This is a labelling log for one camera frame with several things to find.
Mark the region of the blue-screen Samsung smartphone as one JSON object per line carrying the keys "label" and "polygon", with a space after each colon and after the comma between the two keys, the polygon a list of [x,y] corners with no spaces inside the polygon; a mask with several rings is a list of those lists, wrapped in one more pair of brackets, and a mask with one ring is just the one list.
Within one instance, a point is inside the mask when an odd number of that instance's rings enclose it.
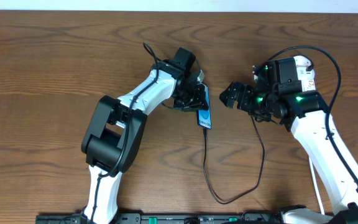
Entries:
{"label": "blue-screen Samsung smartphone", "polygon": [[211,122],[211,112],[210,112],[210,103],[209,103],[209,90],[208,87],[203,83],[203,91],[204,91],[204,104],[206,105],[206,109],[201,109],[197,111],[197,122],[198,126],[206,129],[212,128]]}

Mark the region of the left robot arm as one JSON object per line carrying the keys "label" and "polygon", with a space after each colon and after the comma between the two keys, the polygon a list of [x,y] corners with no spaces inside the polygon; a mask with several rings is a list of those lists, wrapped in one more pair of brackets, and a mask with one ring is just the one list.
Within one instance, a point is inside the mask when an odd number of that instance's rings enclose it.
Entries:
{"label": "left robot arm", "polygon": [[89,200],[82,223],[110,223],[117,213],[117,193],[123,173],[132,165],[147,118],[158,105],[174,99],[172,109],[195,112],[210,128],[208,89],[202,70],[192,71],[196,56],[179,48],[173,59],[154,58],[148,77],[126,95],[103,96],[86,130],[81,151],[89,165]]}

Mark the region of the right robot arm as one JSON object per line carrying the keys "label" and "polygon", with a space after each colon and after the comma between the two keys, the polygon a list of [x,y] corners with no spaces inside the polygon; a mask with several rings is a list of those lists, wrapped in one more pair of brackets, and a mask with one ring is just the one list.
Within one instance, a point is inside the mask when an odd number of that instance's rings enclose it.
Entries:
{"label": "right robot arm", "polygon": [[255,85],[232,82],[219,99],[261,121],[279,119],[320,176],[334,215],[293,208],[281,212],[283,222],[358,223],[358,164],[316,91],[313,67],[304,55],[268,60],[254,68]]}

